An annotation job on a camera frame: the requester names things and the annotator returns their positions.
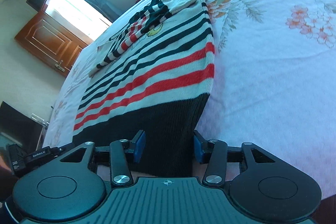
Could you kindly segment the striped knit sweater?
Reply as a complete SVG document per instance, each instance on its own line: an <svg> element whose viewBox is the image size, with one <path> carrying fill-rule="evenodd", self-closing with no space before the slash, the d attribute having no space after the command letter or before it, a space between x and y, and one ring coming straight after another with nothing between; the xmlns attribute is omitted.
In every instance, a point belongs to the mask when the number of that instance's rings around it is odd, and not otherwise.
<svg viewBox="0 0 336 224"><path fill-rule="evenodd" d="M98 49L73 127L77 145L145 132L132 170L189 176L193 132L213 87L213 27L206 0L151 0Z"/></svg>

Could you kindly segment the black television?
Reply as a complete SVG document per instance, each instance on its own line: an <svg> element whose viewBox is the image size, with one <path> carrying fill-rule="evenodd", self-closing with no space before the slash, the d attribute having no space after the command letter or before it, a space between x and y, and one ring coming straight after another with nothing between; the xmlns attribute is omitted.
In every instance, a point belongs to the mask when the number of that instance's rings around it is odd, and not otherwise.
<svg viewBox="0 0 336 224"><path fill-rule="evenodd" d="M37 149L43 129L42 124L1 103L1 143L17 144L31 153Z"/></svg>

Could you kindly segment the brown wooden door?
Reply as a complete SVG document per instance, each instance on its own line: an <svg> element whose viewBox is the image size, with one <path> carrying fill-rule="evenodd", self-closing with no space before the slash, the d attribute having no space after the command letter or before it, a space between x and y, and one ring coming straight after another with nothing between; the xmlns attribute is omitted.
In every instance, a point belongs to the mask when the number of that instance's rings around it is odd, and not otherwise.
<svg viewBox="0 0 336 224"><path fill-rule="evenodd" d="M17 33L15 40L29 53L67 77L87 46L60 23L39 11Z"/></svg>

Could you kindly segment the floral white bed sheet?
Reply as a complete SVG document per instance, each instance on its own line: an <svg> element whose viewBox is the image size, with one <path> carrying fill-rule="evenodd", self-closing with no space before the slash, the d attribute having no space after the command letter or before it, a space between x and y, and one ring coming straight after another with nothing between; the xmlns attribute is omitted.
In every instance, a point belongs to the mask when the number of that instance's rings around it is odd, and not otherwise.
<svg viewBox="0 0 336 224"><path fill-rule="evenodd" d="M66 78L43 145L72 141L88 72L108 39L151 0L127 10L86 47ZM215 80L197 129L251 141L335 195L335 0L206 0Z"/></svg>

